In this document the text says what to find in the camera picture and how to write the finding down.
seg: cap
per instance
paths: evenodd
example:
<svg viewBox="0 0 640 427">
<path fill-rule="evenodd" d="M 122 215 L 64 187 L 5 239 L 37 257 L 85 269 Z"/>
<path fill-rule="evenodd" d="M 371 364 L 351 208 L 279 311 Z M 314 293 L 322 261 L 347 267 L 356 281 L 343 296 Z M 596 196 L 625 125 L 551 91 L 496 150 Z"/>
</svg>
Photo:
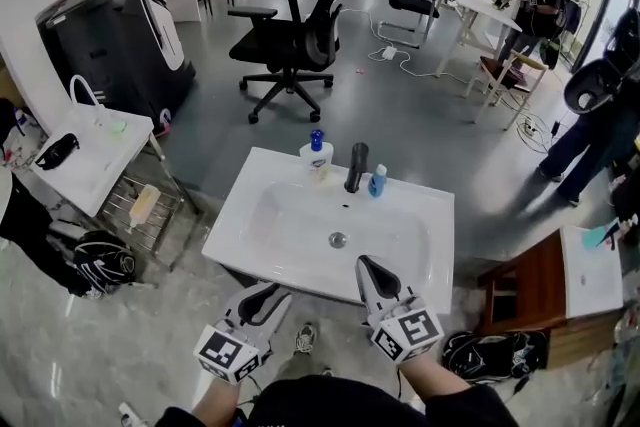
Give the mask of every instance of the cap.
<svg viewBox="0 0 640 427">
<path fill-rule="evenodd" d="M 311 149 L 313 151 L 320 151 L 322 149 L 322 140 L 324 139 L 324 132 L 322 130 L 311 131 Z"/>
</svg>

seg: black mesh chair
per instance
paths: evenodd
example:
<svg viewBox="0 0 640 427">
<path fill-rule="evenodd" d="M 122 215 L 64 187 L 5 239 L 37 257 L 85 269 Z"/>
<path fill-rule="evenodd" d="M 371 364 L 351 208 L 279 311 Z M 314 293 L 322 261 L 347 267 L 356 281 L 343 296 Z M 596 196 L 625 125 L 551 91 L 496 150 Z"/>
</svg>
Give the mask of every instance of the black mesh chair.
<svg viewBox="0 0 640 427">
<path fill-rule="evenodd" d="M 378 37 L 386 40 L 392 41 L 394 43 L 400 43 L 401 45 L 406 45 L 411 48 L 420 48 L 420 46 L 427 40 L 429 36 L 429 30 L 431 29 L 431 25 L 433 20 L 436 18 L 440 18 L 440 13 L 435 8 L 436 0 L 389 0 L 389 5 L 393 9 L 399 9 L 402 11 L 411 11 L 412 13 L 417 13 L 420 15 L 418 18 L 418 24 L 415 27 L 405 27 L 404 25 L 396 25 L 389 22 L 380 22 L 378 23 Z M 418 29 L 422 24 L 422 20 L 425 16 L 429 17 L 429 24 L 427 28 L 420 36 L 418 34 Z M 383 26 L 394 27 L 396 29 L 401 29 L 403 31 L 412 32 L 415 34 L 414 40 L 405 41 L 402 39 L 394 39 L 389 36 L 384 36 L 381 32 Z"/>
<path fill-rule="evenodd" d="M 278 11 L 270 8 L 236 7 L 228 11 L 231 16 L 251 18 L 253 23 L 253 29 L 229 52 L 231 59 L 263 63 L 271 72 L 242 77 L 240 89 L 246 91 L 248 81 L 275 82 L 249 114 L 249 123 L 257 123 L 260 110 L 283 89 L 296 93 L 311 106 L 312 122 L 320 121 L 320 107 L 300 82 L 323 80 L 325 87 L 333 86 L 333 75 L 300 73 L 300 70 L 324 71 L 335 61 L 338 50 L 336 20 L 342 6 L 331 12 L 334 0 L 318 0 L 311 15 L 302 21 L 298 0 L 288 1 L 291 20 L 274 20 Z"/>
</svg>

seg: white countertop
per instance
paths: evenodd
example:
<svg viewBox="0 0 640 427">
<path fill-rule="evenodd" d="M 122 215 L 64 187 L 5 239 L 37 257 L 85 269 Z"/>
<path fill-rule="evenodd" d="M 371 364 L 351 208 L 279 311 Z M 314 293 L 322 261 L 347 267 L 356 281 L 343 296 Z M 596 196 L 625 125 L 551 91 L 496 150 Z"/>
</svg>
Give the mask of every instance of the white countertop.
<svg viewBox="0 0 640 427">
<path fill-rule="evenodd" d="M 589 230 L 560 229 L 566 290 L 567 318 L 584 317 L 622 308 L 622 269 L 616 249 L 601 244 L 585 248 L 582 235 Z"/>
<path fill-rule="evenodd" d="M 62 197 L 90 217 L 94 217 L 120 175 L 142 150 L 153 131 L 151 118 L 106 109 L 112 122 L 126 122 L 119 133 L 106 127 L 90 126 L 95 107 L 77 105 L 44 144 L 40 155 L 67 133 L 78 139 L 76 149 L 60 166 L 44 171 L 31 165 L 33 172 Z"/>
<path fill-rule="evenodd" d="M 480 13 L 488 16 L 489 18 L 493 18 L 498 22 L 510 27 L 512 29 L 517 30 L 518 32 L 522 32 L 520 26 L 508 16 L 504 11 L 500 11 L 493 7 L 493 2 L 491 0 L 455 0 L 460 7 L 464 7 L 466 9 L 470 9 L 475 11 L 476 13 Z"/>
<path fill-rule="evenodd" d="M 449 313 L 453 194 L 390 178 L 372 198 L 368 175 L 349 194 L 347 174 L 331 166 L 324 182 L 310 185 L 299 157 L 252 148 L 202 254 L 259 279 L 359 303 L 356 259 L 378 251 L 418 269 L 414 287 L 437 313 Z M 351 245 L 330 247 L 334 230 L 349 234 Z"/>
</svg>

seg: sink basin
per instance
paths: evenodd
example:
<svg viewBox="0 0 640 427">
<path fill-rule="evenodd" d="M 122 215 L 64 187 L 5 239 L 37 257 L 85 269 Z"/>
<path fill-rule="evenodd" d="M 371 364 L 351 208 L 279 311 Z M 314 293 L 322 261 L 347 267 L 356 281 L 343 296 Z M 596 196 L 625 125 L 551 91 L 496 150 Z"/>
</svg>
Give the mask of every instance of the sink basin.
<svg viewBox="0 0 640 427">
<path fill-rule="evenodd" d="M 345 168 L 312 184 L 298 157 L 252 148 L 203 247 L 206 257 L 260 279 L 360 302 L 355 262 L 389 259 L 448 313 L 452 194 L 389 179 L 384 194 L 344 190 Z"/>
</svg>

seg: sneaker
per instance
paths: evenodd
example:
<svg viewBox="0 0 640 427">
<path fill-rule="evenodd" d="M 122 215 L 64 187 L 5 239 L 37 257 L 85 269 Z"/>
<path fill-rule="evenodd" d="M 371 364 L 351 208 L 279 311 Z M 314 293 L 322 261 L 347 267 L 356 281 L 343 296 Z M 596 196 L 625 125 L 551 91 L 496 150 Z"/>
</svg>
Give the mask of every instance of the sneaker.
<svg viewBox="0 0 640 427">
<path fill-rule="evenodd" d="M 95 288 L 91 288 L 86 294 L 82 296 L 83 299 L 89 299 L 90 301 L 98 301 L 102 299 L 104 294 Z"/>
<path fill-rule="evenodd" d="M 558 196 L 560 196 L 565 201 L 568 201 L 569 204 L 572 207 L 579 207 L 580 206 L 580 196 L 578 196 L 577 198 L 567 198 L 564 194 L 562 194 L 560 192 L 558 192 Z"/>
<path fill-rule="evenodd" d="M 560 173 L 557 176 L 549 176 L 547 173 L 545 173 L 541 167 L 538 166 L 538 173 L 540 173 L 540 175 L 543 178 L 546 178 L 547 180 L 551 180 L 552 182 L 556 182 L 556 183 L 560 183 L 562 180 L 564 180 L 564 173 Z"/>
<path fill-rule="evenodd" d="M 313 325 L 307 323 L 298 330 L 296 335 L 296 350 L 295 352 L 302 352 L 303 354 L 309 354 L 313 350 L 313 343 L 316 341 L 318 332 Z"/>
</svg>

